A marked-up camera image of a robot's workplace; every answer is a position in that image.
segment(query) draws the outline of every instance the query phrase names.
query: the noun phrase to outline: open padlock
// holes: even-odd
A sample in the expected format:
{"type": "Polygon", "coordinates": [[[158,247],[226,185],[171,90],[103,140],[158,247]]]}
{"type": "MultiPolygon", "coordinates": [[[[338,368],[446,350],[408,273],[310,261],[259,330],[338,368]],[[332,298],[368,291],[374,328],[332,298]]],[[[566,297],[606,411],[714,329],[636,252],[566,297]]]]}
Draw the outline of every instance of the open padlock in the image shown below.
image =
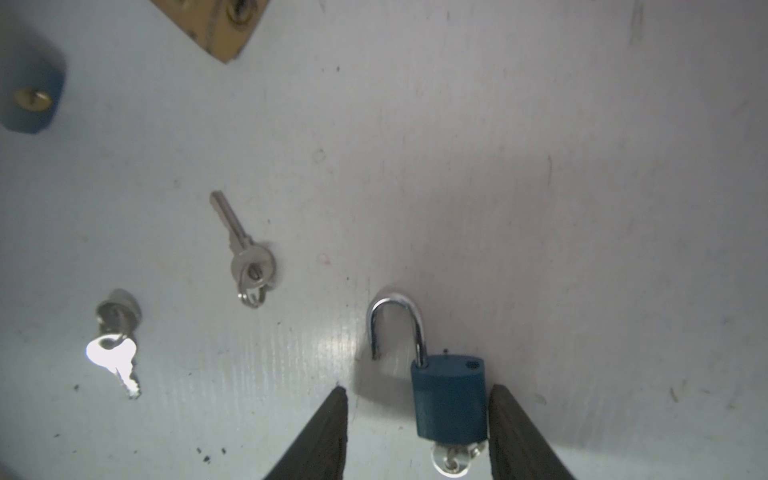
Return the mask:
{"type": "Polygon", "coordinates": [[[422,316],[401,293],[374,299],[368,307],[367,325],[373,359],[379,358],[376,319],[381,306],[400,305],[410,314],[416,358],[411,364],[416,431],[435,442],[432,464],[446,477],[466,475],[472,459],[488,439],[485,364],[464,355],[427,355],[422,316]]]}

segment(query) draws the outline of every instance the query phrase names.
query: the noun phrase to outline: blue lock with brass keyhole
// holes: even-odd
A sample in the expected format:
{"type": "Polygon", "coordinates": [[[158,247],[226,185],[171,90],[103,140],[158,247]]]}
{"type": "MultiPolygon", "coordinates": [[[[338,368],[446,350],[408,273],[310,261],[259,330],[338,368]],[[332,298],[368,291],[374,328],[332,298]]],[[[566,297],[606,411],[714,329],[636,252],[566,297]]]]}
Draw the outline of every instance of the blue lock with brass keyhole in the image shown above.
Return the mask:
{"type": "Polygon", "coordinates": [[[485,364],[474,356],[428,356],[421,313],[401,293],[380,296],[368,308],[373,359],[379,358],[379,309],[390,303],[403,307],[413,320],[416,357],[411,364],[411,382],[416,431],[420,437],[435,442],[432,463],[440,473],[452,478],[463,476],[488,438],[485,364]]]}

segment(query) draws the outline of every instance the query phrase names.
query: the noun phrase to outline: white surface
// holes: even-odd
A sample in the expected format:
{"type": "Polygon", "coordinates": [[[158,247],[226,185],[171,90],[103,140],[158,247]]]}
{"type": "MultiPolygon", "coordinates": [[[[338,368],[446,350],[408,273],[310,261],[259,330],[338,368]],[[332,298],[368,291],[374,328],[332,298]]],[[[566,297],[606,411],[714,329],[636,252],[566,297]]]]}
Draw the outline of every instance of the white surface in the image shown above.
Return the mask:
{"type": "Polygon", "coordinates": [[[439,478],[408,324],[368,360],[391,283],[577,476],[765,478],[765,2],[273,0],[227,66],[149,1],[15,7],[69,67],[47,131],[0,131],[21,478],[262,478],[337,382],[347,478],[439,478]],[[279,262],[256,312],[218,188],[279,262]],[[84,355],[115,287],[135,402],[84,355]]]}

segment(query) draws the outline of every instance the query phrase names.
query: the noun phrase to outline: padlock shackle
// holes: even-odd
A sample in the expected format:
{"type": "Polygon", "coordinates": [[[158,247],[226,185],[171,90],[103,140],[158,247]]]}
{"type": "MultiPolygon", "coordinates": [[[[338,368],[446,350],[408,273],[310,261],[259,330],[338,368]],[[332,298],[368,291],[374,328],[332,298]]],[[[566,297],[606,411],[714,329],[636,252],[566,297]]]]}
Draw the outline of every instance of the padlock shackle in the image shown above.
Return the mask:
{"type": "Polygon", "coordinates": [[[386,305],[387,303],[397,303],[402,308],[406,309],[411,315],[413,320],[413,340],[416,346],[416,358],[414,362],[416,366],[423,369],[427,366],[427,345],[424,340],[424,324],[422,322],[422,314],[416,307],[416,304],[401,293],[389,293],[385,296],[374,299],[368,306],[368,313],[366,315],[368,324],[368,340],[371,342],[371,355],[374,360],[379,358],[379,342],[376,338],[376,317],[379,307],[386,305]]]}

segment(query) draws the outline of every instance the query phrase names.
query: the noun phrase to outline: metal key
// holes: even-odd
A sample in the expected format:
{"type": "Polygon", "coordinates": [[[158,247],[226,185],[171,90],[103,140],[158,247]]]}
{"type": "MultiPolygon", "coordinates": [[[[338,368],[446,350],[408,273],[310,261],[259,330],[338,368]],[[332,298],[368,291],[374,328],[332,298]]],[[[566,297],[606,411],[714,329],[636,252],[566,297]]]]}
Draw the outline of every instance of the metal key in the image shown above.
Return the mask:
{"type": "Polygon", "coordinates": [[[210,204],[230,232],[230,250],[233,254],[230,268],[237,284],[237,297],[244,305],[258,308],[264,302],[266,287],[275,276],[275,257],[245,233],[223,192],[212,192],[210,204]]]}
{"type": "Polygon", "coordinates": [[[91,341],[85,347],[85,355],[98,366],[103,366],[115,374],[128,391],[129,399],[137,399],[141,395],[139,384],[133,377],[136,342],[130,338],[120,340],[120,333],[102,335],[91,341]]]}

